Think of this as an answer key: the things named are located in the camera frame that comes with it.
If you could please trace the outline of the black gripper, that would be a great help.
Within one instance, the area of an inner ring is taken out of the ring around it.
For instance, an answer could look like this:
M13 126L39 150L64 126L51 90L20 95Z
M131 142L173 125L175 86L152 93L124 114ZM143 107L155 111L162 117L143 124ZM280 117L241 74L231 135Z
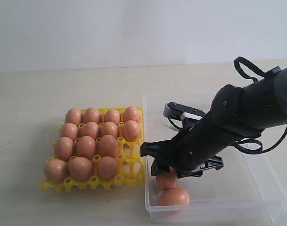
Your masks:
M199 178L203 171L196 170L197 167L240 138L239 134L214 125L211 113L207 113L192 127L182 128L170 140L144 142L140 155L154 158L152 176L169 173L169 167L172 167L178 179Z

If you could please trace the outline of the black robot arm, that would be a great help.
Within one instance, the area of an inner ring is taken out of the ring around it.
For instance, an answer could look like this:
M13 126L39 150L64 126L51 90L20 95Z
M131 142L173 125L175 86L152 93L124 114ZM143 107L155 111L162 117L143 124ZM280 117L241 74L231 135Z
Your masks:
M258 143L261 133L287 126L287 68L275 67L260 81L240 88L226 85L215 95L210 110L169 102L163 111L169 121L182 127L170 140L145 142L141 156L151 156L151 174L157 176L174 168L179 178L200 177L208 169L219 170L223 160L218 153L233 146L246 154L265 150L246 149L244 143Z

